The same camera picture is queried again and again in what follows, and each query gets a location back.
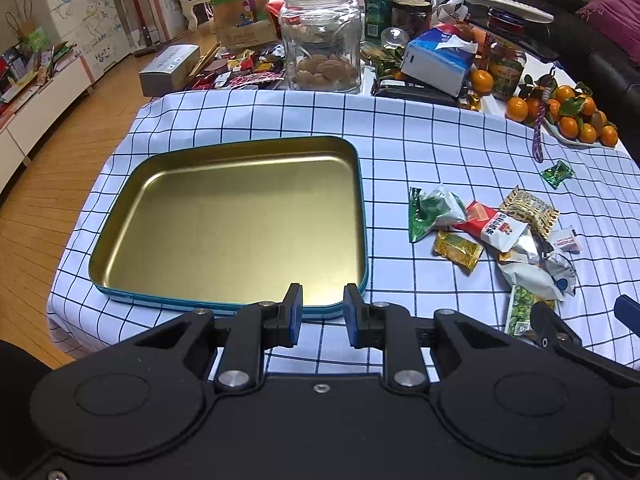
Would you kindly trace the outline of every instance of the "white tablecloth with blue grid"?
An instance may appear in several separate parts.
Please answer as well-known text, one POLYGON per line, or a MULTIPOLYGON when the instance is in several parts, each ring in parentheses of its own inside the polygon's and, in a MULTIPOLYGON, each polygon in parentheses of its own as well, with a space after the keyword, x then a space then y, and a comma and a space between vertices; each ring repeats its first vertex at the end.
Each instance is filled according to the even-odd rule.
MULTIPOLYGON (((111 300, 88 277, 98 234, 137 165, 155 153, 193 146, 309 135, 341 136, 358 150, 369 243, 367 301, 399 303, 421 317, 453 308, 503 329, 510 290, 496 262, 485 251, 467 276, 433 253, 434 234, 410 244, 407 194, 409 186, 431 190, 441 182, 464 202, 474 198, 497 207, 519 186, 553 204, 561 212, 557 228, 573 226, 583 245, 572 256, 577 293, 561 303, 561 317, 587 348, 627 365, 640 360, 640 340, 612 312, 620 294, 637 300, 640 288, 640 171, 625 153, 577 151, 544 135, 545 161, 538 164, 530 154, 532 130, 513 121, 323 92, 184 92, 142 107, 102 168, 60 261, 47 303, 57 346, 82 356, 180 314, 111 300), (539 172, 559 159, 576 176, 553 190, 539 172)), ((371 372, 382 369, 382 354, 351 348, 342 319, 335 319, 304 323, 299 344, 269 351, 265 363, 277 372, 371 372)))

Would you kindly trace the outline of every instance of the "fruit plate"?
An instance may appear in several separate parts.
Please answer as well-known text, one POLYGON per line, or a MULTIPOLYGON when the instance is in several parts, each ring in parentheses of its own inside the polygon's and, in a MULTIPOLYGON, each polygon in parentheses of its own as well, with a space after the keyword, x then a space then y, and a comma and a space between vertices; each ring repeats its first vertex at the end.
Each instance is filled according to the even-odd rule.
POLYGON ((596 142, 594 142, 593 144, 587 144, 586 142, 580 142, 580 140, 567 139, 563 134, 560 133, 555 124, 551 124, 546 119, 542 119, 542 121, 546 126, 547 131, 567 146, 574 146, 576 148, 605 148, 606 150, 615 150, 615 148, 605 146, 599 140, 596 140, 596 142))

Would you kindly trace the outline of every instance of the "tissue box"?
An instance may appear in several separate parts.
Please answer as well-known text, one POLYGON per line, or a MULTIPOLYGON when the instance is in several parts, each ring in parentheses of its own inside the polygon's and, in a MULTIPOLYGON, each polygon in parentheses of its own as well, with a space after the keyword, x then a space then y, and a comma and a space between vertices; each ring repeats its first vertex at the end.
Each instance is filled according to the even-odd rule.
POLYGON ((400 70, 457 97, 477 49, 475 43, 431 28, 409 42, 400 70))

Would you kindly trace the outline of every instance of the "gold tin tray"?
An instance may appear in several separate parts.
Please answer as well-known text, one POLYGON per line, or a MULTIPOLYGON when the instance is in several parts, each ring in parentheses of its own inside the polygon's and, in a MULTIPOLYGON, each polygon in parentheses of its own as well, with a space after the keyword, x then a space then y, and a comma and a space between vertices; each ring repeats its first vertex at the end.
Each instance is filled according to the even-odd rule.
POLYGON ((250 140, 140 164, 89 261, 105 294, 235 311, 304 288, 305 317, 342 312, 367 281, 358 155, 338 137, 250 140))

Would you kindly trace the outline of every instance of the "wooden floor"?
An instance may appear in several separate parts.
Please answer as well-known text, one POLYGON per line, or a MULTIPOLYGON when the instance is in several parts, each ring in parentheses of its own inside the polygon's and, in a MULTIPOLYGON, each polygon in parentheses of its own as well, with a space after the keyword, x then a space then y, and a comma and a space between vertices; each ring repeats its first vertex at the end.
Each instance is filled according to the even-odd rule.
MULTIPOLYGON (((214 37, 204 26, 177 43, 204 54, 214 37)), ((149 101, 138 72, 152 59, 127 57, 79 98, 0 206, 0 338, 52 368, 72 360, 50 341, 45 316, 58 261, 105 160, 149 101)))

